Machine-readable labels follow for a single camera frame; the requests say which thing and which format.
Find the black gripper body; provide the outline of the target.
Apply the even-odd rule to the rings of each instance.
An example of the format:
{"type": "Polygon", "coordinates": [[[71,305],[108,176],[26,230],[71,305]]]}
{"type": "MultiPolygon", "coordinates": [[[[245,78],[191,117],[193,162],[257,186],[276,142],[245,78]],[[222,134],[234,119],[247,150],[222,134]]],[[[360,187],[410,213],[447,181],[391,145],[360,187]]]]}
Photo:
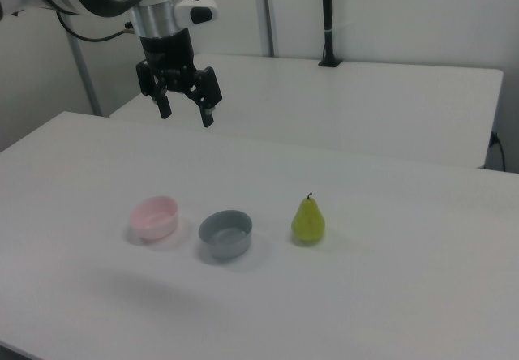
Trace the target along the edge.
{"type": "Polygon", "coordinates": [[[196,68],[191,35],[187,28],[172,36],[140,38],[152,73],[165,81],[171,92],[189,92],[195,84],[196,68]]]}

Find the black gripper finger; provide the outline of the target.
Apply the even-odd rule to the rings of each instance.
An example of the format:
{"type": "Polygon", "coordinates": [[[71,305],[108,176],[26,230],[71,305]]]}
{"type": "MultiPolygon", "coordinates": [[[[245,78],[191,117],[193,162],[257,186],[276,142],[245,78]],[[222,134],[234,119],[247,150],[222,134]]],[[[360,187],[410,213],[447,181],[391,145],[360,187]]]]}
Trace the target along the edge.
{"type": "Polygon", "coordinates": [[[150,96],[157,104],[162,119],[167,119],[171,114],[169,100],[166,96],[167,87],[162,78],[155,76],[152,68],[146,60],[136,65],[140,91],[144,96],[150,96]]]}
{"type": "Polygon", "coordinates": [[[221,89],[212,67],[195,70],[193,83],[187,89],[186,96],[199,107],[203,126],[209,128],[214,123],[212,113],[222,100],[221,89]]]}

